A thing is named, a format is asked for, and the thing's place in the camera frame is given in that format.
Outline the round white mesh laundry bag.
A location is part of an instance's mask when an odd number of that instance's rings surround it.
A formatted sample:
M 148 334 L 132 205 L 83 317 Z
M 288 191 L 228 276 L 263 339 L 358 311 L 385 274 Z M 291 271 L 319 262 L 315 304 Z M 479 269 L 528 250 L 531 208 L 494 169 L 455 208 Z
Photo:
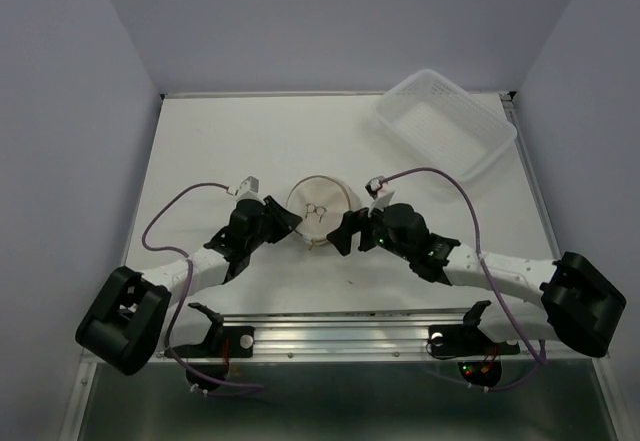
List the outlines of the round white mesh laundry bag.
M 327 244 L 327 235 L 340 226 L 343 214 L 361 207 L 360 198 L 347 183 L 327 175 L 298 181 L 286 200 L 286 209 L 302 219 L 295 233 L 309 249 Z

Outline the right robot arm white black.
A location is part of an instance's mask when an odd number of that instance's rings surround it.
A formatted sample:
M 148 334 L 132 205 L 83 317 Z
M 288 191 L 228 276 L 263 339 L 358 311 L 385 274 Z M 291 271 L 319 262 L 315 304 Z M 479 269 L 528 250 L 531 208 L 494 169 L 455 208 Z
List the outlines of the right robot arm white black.
M 530 338 L 558 340 L 582 355 L 601 358 L 627 304 L 613 283 L 580 254 L 566 252 L 558 260 L 479 254 L 431 232 L 424 218 L 405 203 L 348 211 L 327 239 L 347 256 L 354 235 L 360 237 L 359 251 L 384 249 L 407 261 L 425 281 L 520 299 L 519 313 L 502 304 L 497 313 L 483 309 L 480 317 L 461 325 L 461 342 L 472 351 Z

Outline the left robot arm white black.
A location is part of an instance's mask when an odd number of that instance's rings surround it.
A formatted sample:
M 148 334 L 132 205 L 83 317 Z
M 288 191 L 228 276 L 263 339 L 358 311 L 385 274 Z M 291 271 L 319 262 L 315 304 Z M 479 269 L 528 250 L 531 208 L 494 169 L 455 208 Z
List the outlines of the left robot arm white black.
M 157 268 L 116 268 L 91 303 L 75 341 L 124 375 L 137 373 L 167 333 L 166 316 L 184 294 L 235 279 L 263 244 L 291 234 L 303 218 L 274 198 L 241 199 L 226 226 L 192 255 Z

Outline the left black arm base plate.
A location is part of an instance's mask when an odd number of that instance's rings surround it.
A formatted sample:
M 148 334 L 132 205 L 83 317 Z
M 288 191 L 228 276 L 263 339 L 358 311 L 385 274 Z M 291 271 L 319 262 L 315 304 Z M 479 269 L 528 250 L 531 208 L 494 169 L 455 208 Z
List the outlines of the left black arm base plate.
M 204 359 L 249 359 L 254 349 L 253 326 L 211 327 L 204 339 L 198 344 L 183 344 L 172 347 L 181 358 Z

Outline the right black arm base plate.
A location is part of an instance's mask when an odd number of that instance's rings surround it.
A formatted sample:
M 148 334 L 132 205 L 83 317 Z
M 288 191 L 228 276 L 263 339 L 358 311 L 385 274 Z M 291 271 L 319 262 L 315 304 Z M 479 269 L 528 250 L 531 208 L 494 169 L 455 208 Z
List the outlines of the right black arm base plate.
M 427 339 L 430 353 L 436 358 L 484 355 L 517 355 L 517 344 L 491 341 L 477 327 L 462 324 L 432 325 Z

